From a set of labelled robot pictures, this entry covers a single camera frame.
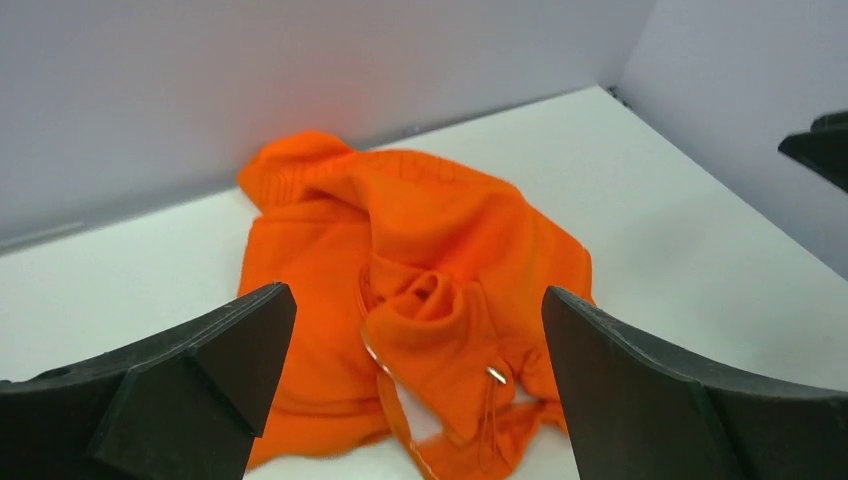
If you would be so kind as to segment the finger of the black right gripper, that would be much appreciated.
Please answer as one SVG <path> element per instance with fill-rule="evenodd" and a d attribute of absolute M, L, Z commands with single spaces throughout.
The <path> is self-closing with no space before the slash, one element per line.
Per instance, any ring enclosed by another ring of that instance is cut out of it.
<path fill-rule="evenodd" d="M 784 138 L 778 151 L 847 192 L 847 111 L 817 117 L 808 131 Z"/>

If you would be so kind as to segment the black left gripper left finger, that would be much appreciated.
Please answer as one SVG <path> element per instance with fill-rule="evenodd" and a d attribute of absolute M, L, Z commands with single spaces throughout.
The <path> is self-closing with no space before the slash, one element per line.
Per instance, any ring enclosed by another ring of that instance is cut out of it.
<path fill-rule="evenodd" d="M 99 356 L 1 384 L 5 479 L 240 479 L 296 316 L 272 283 Z"/>

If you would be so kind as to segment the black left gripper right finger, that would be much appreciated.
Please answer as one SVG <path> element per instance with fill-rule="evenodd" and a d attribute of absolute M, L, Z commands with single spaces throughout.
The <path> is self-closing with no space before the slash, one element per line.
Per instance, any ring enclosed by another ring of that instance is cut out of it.
<path fill-rule="evenodd" d="M 560 287 L 542 319 L 584 479 L 843 479 L 847 395 L 734 368 Z"/>

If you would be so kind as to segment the orange zip-up jacket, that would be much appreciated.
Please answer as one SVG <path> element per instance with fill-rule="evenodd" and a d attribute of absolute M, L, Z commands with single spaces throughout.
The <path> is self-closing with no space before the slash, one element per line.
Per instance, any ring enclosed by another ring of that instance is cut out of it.
<path fill-rule="evenodd" d="M 250 468 L 391 436 L 427 479 L 503 479 L 565 427 L 541 306 L 551 286 L 590 300 L 591 257 L 513 185 L 321 132 L 238 183 L 259 212 L 239 290 L 282 282 L 297 306 Z"/>

